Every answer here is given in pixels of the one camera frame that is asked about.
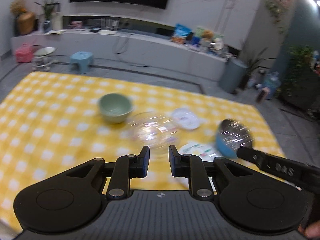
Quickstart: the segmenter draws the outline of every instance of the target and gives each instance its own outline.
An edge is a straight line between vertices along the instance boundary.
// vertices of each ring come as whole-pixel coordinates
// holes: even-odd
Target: blue bowl
[[[240,147],[252,148],[252,141],[248,128],[231,119],[223,120],[216,133],[216,147],[229,159],[237,158]]]
[[[219,133],[216,134],[216,147],[224,157],[229,159],[237,158],[237,154],[223,142]]]

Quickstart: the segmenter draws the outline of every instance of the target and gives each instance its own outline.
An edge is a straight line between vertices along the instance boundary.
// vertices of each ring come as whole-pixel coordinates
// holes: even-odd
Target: table
[[[202,121],[200,128],[180,131],[179,149],[189,141],[210,143],[226,118],[251,128],[254,148],[282,156],[274,135],[253,106],[165,87],[79,75],[33,72],[0,104],[0,219],[21,230],[12,203],[25,187],[95,157],[114,162],[139,154],[141,144],[130,139],[126,123],[108,124],[98,99],[122,93],[133,101],[134,114],[158,111],[166,115],[189,107]],[[171,176],[168,148],[151,150],[148,175],[132,179],[131,188],[185,189]],[[257,168],[243,160],[237,162]]]

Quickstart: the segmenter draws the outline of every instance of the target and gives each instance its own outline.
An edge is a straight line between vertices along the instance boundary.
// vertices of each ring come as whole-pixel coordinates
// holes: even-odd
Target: bottle
[[[273,97],[273,94],[276,92],[278,87],[281,85],[281,82],[279,80],[279,72],[275,71],[270,74],[268,74],[262,84],[263,88],[269,88],[270,92],[267,95],[266,99],[271,99]]]

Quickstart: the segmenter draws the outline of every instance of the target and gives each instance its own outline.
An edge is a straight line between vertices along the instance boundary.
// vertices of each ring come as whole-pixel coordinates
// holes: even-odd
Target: trash bin
[[[247,65],[237,58],[231,58],[226,63],[226,68],[219,81],[219,86],[228,93],[232,93],[239,86],[244,77]]]

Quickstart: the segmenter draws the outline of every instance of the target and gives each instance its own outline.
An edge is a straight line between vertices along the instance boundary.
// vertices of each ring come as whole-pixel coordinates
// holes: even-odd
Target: black circular pad
[[[284,201],[280,192],[270,188],[253,189],[248,193],[247,199],[251,205],[262,209],[280,207]]]
[[[219,205],[240,227],[280,234],[299,226],[307,201],[296,188],[260,174],[232,180],[220,194]]]
[[[101,207],[101,196],[88,181],[68,176],[27,187],[13,203],[22,228],[37,233],[75,230],[95,219]]]
[[[70,206],[73,194],[62,189],[50,189],[42,192],[37,198],[37,204],[47,210],[59,210]]]

